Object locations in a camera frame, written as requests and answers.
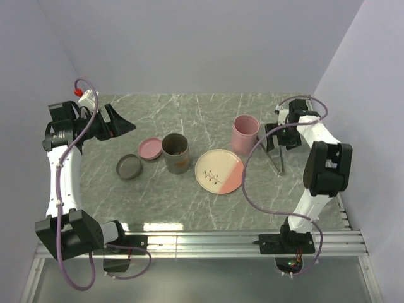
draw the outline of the plate with leaf design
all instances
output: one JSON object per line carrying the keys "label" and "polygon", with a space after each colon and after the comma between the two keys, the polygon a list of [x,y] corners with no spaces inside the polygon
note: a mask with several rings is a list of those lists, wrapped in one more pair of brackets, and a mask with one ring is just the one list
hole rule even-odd
{"label": "plate with leaf design", "polygon": [[228,150],[210,150],[195,165],[196,180],[214,194],[228,194],[241,185],[244,164]]}

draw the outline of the marble table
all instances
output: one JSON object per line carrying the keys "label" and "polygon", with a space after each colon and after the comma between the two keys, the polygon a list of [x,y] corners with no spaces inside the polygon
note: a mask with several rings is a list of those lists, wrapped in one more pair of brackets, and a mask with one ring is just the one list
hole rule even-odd
{"label": "marble table", "polygon": [[[85,143],[81,166],[84,209],[99,222],[119,220],[132,231],[279,229],[285,217],[255,210],[241,188],[225,195],[205,191],[195,179],[194,165],[208,150],[230,149],[232,122],[237,115],[253,115],[263,127],[276,121],[275,105],[286,97],[289,95],[101,96],[100,104],[111,103],[137,129],[112,140]],[[146,138],[162,139],[169,133],[181,133],[189,141],[192,161],[185,174],[169,173],[160,157],[151,162],[142,160],[143,171],[133,180],[118,177],[116,164],[122,156],[137,154],[138,145]],[[257,150],[246,180],[253,201],[267,209],[293,211],[304,189],[302,175],[308,154],[305,144],[285,152],[285,175],[280,177],[263,150]],[[273,159],[280,166],[276,151]],[[344,228],[335,199],[320,214],[319,225]]]}

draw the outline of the cable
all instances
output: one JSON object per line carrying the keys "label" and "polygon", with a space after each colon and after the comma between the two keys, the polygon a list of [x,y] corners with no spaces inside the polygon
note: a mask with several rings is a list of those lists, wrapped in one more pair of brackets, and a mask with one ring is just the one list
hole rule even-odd
{"label": "cable", "polygon": [[57,198],[57,224],[56,224],[56,255],[57,255],[57,263],[59,264],[59,268],[62,272],[62,276],[64,280],[74,289],[80,290],[80,291],[85,291],[91,288],[95,282],[95,265],[94,265],[94,260],[92,253],[89,254],[89,259],[90,259],[90,266],[91,266],[91,272],[92,272],[92,277],[90,280],[90,283],[87,286],[79,286],[75,284],[75,282],[70,279],[68,273],[66,272],[66,268],[64,267],[63,263],[63,258],[62,258],[62,244],[61,244],[61,237],[62,237],[62,214],[63,214],[63,202],[62,202],[62,192],[61,192],[61,172],[62,172],[62,167],[63,167],[63,162],[65,161],[66,157],[69,155],[69,152],[74,148],[74,146],[79,142],[79,140],[84,136],[84,134],[88,131],[90,128],[91,124],[93,123],[95,116],[97,115],[98,111],[98,97],[97,97],[97,92],[95,91],[94,86],[87,80],[78,78],[74,82],[74,88],[77,90],[77,84],[79,81],[85,82],[93,91],[94,94],[94,101],[95,101],[95,108],[94,112],[88,121],[87,125],[85,128],[82,130],[82,132],[77,136],[76,139],[66,148],[64,153],[59,159],[59,164],[56,167],[56,198]]}
{"label": "cable", "polygon": [[128,249],[128,250],[132,250],[132,251],[141,251],[143,253],[146,253],[149,256],[149,263],[146,265],[146,267],[139,273],[133,275],[133,276],[115,276],[111,273],[106,273],[107,276],[110,276],[113,279],[116,280],[130,280],[130,279],[134,279],[137,278],[138,276],[141,276],[142,274],[144,274],[150,267],[150,265],[152,264],[152,255],[143,248],[140,247],[131,247],[131,246],[119,246],[119,245],[113,245],[113,244],[107,244],[107,247],[109,248],[118,248],[118,249]]}
{"label": "cable", "polygon": [[305,215],[301,215],[300,213],[291,213],[291,212],[287,212],[287,211],[272,211],[272,210],[265,210],[264,208],[258,206],[257,204],[255,204],[250,197],[247,195],[247,191],[246,191],[246,172],[247,172],[247,166],[248,163],[251,160],[251,157],[253,155],[253,153],[257,150],[257,148],[260,146],[260,144],[269,136],[271,136],[273,133],[284,129],[284,128],[288,128],[288,127],[294,127],[294,126],[300,126],[300,125],[313,125],[317,122],[319,122],[320,120],[323,120],[325,117],[328,116],[328,108],[327,106],[322,103],[322,101],[312,97],[312,96],[308,96],[308,95],[297,95],[297,96],[293,96],[290,98],[286,98],[285,100],[283,100],[282,102],[280,102],[278,105],[281,106],[282,104],[284,104],[285,102],[288,102],[289,100],[295,99],[295,98],[308,98],[309,100],[313,100],[316,101],[318,104],[320,104],[323,108],[324,108],[324,115],[321,116],[319,119],[314,120],[312,122],[302,122],[302,123],[289,123],[289,124],[284,124],[284,125],[279,125],[274,129],[271,129],[268,133],[265,134],[265,136],[263,136],[252,148],[250,154],[247,157],[246,160],[246,164],[244,165],[244,169],[242,171],[242,182],[241,182],[241,187],[242,187],[242,192],[244,194],[244,196],[246,197],[248,203],[250,203],[250,205],[252,207],[254,207],[255,209],[262,211],[263,213],[268,213],[270,215],[282,215],[282,216],[295,216],[295,217],[299,217],[299,218],[303,218],[306,219],[308,221],[310,221],[319,231],[320,233],[320,243],[319,243],[319,247],[317,250],[317,253],[314,257],[314,259],[311,261],[311,263],[309,264],[308,267],[304,268],[302,271],[300,271],[299,273],[295,273],[294,276],[298,276],[301,275],[303,273],[305,273],[306,271],[308,271],[310,268],[312,268],[314,266],[314,264],[316,264],[318,258],[320,257],[321,254],[321,249],[323,248],[323,240],[324,240],[324,236],[323,236],[323,231],[321,230],[320,226],[318,226],[318,224],[313,221],[311,218],[305,216]]}

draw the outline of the gray wall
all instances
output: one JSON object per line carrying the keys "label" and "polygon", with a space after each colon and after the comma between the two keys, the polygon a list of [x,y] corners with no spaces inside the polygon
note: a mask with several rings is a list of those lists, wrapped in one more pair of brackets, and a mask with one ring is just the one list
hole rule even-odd
{"label": "gray wall", "polygon": [[47,104],[74,97],[76,72],[35,1],[0,9],[1,302],[19,302],[37,245],[34,224],[49,200],[42,140]]}
{"label": "gray wall", "polygon": [[39,0],[104,93],[313,93],[362,0]]}
{"label": "gray wall", "polygon": [[365,0],[315,96],[325,124],[353,146],[343,198],[362,229],[385,302],[403,302],[404,3]]}

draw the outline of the purple cable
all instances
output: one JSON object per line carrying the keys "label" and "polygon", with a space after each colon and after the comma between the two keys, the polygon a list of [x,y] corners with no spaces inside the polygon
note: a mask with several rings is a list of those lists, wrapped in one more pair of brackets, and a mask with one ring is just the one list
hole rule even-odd
{"label": "purple cable", "polygon": [[94,260],[92,253],[90,253],[90,266],[91,266],[91,272],[92,272],[92,277],[91,281],[87,286],[79,286],[75,284],[75,282],[70,279],[68,273],[66,272],[66,269],[63,264],[63,259],[62,259],[62,244],[61,244],[61,237],[62,237],[62,213],[63,213],[63,207],[62,207],[62,192],[61,192],[61,171],[62,171],[62,165],[66,157],[69,155],[69,152],[73,149],[73,147],[79,142],[79,140],[84,136],[86,131],[90,128],[91,124],[93,123],[95,119],[95,115],[97,114],[98,111],[98,97],[97,97],[97,92],[95,91],[94,86],[87,80],[78,78],[74,82],[74,88],[77,89],[77,83],[79,81],[85,82],[93,91],[94,94],[94,100],[95,100],[95,108],[94,112],[88,121],[87,125],[85,128],[82,130],[82,132],[77,136],[77,138],[68,146],[66,151],[62,154],[61,158],[59,159],[59,166],[56,168],[56,198],[60,204],[57,206],[57,225],[56,225],[56,254],[57,254],[57,262],[59,263],[59,268],[62,272],[63,278],[65,281],[72,286],[76,290],[80,291],[85,291],[91,288],[93,286],[94,281],[95,281],[95,265],[94,265]]}
{"label": "purple cable", "polygon": [[107,247],[109,248],[118,248],[118,249],[127,249],[127,250],[132,250],[132,251],[141,251],[143,253],[146,253],[149,256],[149,263],[147,264],[147,266],[145,267],[145,269],[143,269],[141,272],[133,275],[133,276],[115,276],[111,273],[107,273],[107,276],[112,277],[113,279],[116,280],[130,280],[133,278],[137,278],[138,276],[141,276],[142,274],[144,274],[150,267],[150,265],[152,264],[152,256],[151,254],[143,248],[140,247],[130,247],[130,246],[118,246],[118,245],[113,245],[113,244],[107,244]]}
{"label": "purple cable", "polygon": [[299,273],[295,273],[294,276],[298,276],[301,275],[303,273],[305,273],[306,271],[308,271],[310,268],[312,268],[314,266],[314,264],[316,264],[316,261],[318,260],[318,258],[320,257],[321,254],[321,249],[323,248],[323,231],[321,230],[320,226],[318,226],[318,224],[315,221],[312,221],[311,218],[305,216],[305,215],[301,215],[300,213],[290,213],[287,211],[272,211],[272,210],[265,210],[264,208],[258,206],[257,204],[255,204],[250,197],[247,195],[246,192],[246,170],[247,170],[247,166],[248,163],[251,160],[251,157],[253,155],[253,153],[256,151],[256,149],[260,146],[260,144],[264,141],[264,139],[266,139],[267,137],[271,136],[273,133],[275,133],[276,131],[279,131],[283,128],[288,128],[288,127],[294,127],[294,126],[299,126],[299,125],[313,125],[315,123],[317,123],[320,120],[323,120],[327,115],[328,115],[328,108],[327,106],[322,103],[322,101],[312,97],[312,96],[307,96],[307,95],[298,95],[298,96],[293,96],[290,98],[286,98],[285,100],[283,100],[282,102],[279,103],[279,105],[284,104],[285,102],[288,102],[289,100],[295,99],[295,98],[308,98],[309,100],[313,100],[316,101],[317,103],[319,103],[321,106],[323,106],[324,110],[325,110],[325,114],[323,116],[321,116],[318,120],[312,121],[312,122],[305,122],[305,123],[288,123],[288,124],[284,124],[284,125],[279,125],[276,128],[272,129],[271,131],[269,131],[268,133],[265,134],[265,136],[263,136],[256,144],[255,146],[252,148],[250,154],[248,155],[248,158],[246,160],[246,164],[244,165],[244,169],[242,171],[242,182],[241,182],[241,187],[242,187],[242,192],[244,194],[244,196],[246,197],[248,203],[250,203],[250,205],[252,207],[254,207],[255,209],[262,211],[263,213],[269,213],[270,215],[282,215],[282,216],[295,216],[295,217],[299,217],[299,218],[303,218],[306,219],[308,221],[310,221],[319,231],[320,233],[320,244],[317,250],[317,253],[314,257],[314,259],[312,260],[312,262],[309,264],[308,267],[304,268],[302,271],[300,271]]}

